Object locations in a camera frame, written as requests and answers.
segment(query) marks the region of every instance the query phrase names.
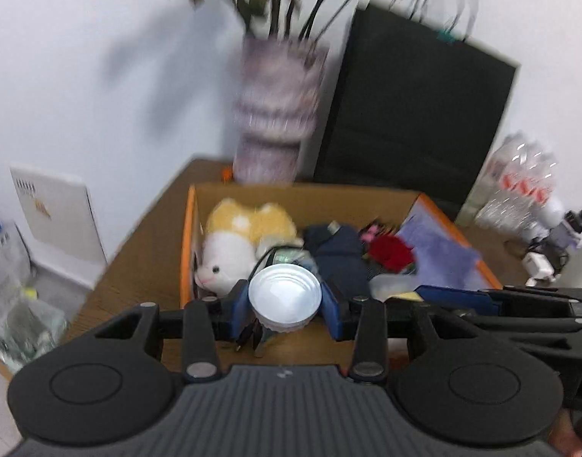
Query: ribbed surface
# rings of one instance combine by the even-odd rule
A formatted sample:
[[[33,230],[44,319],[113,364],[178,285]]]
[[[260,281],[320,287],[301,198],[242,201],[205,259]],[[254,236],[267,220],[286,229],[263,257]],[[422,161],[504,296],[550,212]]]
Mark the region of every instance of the ribbed surface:
[[[148,431],[95,449],[27,441],[13,457],[555,457],[543,443],[472,450],[410,426],[383,389],[350,383],[333,366],[235,366],[222,380],[188,386]]]

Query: white and yellow plush toy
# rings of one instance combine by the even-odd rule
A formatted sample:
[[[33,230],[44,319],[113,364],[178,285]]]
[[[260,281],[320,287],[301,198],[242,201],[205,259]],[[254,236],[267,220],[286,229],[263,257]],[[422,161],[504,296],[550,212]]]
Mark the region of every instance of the white and yellow plush toy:
[[[238,280],[248,278],[256,264],[255,246],[262,238],[292,240],[296,235],[295,224],[277,204],[251,209],[233,199],[223,199],[206,222],[202,265],[196,272],[196,283],[224,297]]]

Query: floor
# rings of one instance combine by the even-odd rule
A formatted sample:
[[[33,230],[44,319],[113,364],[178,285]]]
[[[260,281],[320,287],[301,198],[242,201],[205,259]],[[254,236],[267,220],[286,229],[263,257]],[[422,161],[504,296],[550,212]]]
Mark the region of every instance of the floor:
[[[87,289],[43,269],[37,270],[34,288],[37,289],[40,299],[60,308],[66,314],[67,319],[72,319],[77,314],[89,292]],[[0,375],[0,456],[9,452],[20,440],[18,430],[7,408],[6,389],[7,382]]]

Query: white electrical panel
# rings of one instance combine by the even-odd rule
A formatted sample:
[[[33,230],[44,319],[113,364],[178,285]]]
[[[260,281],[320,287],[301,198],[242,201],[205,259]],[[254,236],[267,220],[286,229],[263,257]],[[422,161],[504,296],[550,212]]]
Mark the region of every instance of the white electrical panel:
[[[78,259],[106,263],[83,183],[22,168],[11,168],[11,177],[34,238]]]

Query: circular cover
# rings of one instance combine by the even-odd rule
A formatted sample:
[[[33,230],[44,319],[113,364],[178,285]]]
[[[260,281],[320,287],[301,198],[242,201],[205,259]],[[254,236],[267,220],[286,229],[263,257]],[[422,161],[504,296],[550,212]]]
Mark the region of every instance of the circular cover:
[[[321,304],[318,279],[296,264],[262,269],[249,284],[249,300],[263,326],[291,331],[305,326]]]
[[[404,369],[396,396],[428,433],[473,447],[505,447],[548,428],[563,390],[545,363],[510,345],[444,340]]]
[[[7,392],[24,436],[95,446],[150,427],[170,406],[170,373],[128,340],[58,347],[22,368]]]

